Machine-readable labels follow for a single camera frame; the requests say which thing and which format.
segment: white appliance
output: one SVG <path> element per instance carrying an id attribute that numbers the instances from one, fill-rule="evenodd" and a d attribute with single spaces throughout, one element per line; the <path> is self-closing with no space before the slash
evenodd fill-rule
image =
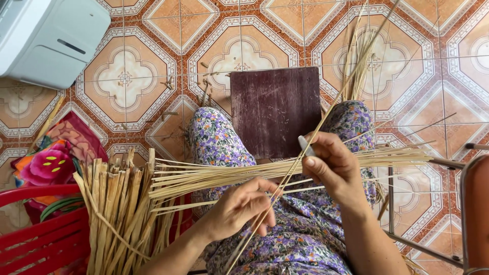
<path id="1" fill-rule="evenodd" d="M 0 77 L 69 88 L 110 22 L 95 0 L 0 0 Z"/>

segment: fingernail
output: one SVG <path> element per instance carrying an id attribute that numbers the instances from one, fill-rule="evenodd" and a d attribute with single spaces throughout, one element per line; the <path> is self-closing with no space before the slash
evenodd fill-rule
<path id="1" fill-rule="evenodd" d="M 307 166 L 314 166 L 314 160 L 313 160 L 313 159 L 311 159 L 311 158 L 308 158 L 308 159 L 306 160 L 306 165 L 307 165 Z"/>

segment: purple floral fabric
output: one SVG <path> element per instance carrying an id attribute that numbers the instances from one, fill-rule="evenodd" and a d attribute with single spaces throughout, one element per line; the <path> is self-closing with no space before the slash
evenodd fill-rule
<path id="1" fill-rule="evenodd" d="M 324 132 L 336 133 L 348 140 L 372 128 L 370 111 L 361 101 L 345 101 L 334 106 L 325 124 Z M 256 161 L 243 146 L 231 123 L 216 109 L 199 108 L 187 133 L 194 162 L 219 166 L 255 165 Z M 374 147 L 374 133 L 347 142 L 355 152 Z M 373 178 L 371 169 L 362 169 L 364 179 Z M 295 175 L 292 181 L 305 179 Z M 289 186 L 300 189 L 317 186 L 313 182 Z M 229 187 L 223 186 L 196 191 L 194 202 L 219 199 Z M 375 185 L 364 182 L 366 199 L 375 201 Z M 212 206 L 195 208 L 197 216 L 204 215 Z M 254 236 L 239 257 L 231 274 L 351 274 L 348 267 L 344 233 L 339 206 L 325 189 L 315 189 L 284 195 L 274 206 L 277 225 L 269 228 L 266 237 Z M 210 274 L 225 273 L 224 266 L 245 236 L 241 232 L 225 240 L 213 242 L 204 251 L 204 260 Z"/>

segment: red chair backrest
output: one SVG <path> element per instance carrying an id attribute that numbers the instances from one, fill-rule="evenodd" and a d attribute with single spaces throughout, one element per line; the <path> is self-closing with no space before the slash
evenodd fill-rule
<path id="1" fill-rule="evenodd" d="M 78 185 L 50 185 L 0 192 L 0 207 L 24 199 L 80 192 Z M 85 207 L 42 223 L 0 236 L 0 274 L 30 264 L 22 275 L 49 274 L 90 255 L 89 216 Z"/>

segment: dark red wooden board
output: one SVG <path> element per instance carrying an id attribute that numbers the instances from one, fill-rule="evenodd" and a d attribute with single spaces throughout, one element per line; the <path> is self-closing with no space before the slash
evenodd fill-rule
<path id="1" fill-rule="evenodd" d="M 230 74 L 234 130 L 257 159 L 291 158 L 321 120 L 317 67 Z"/>

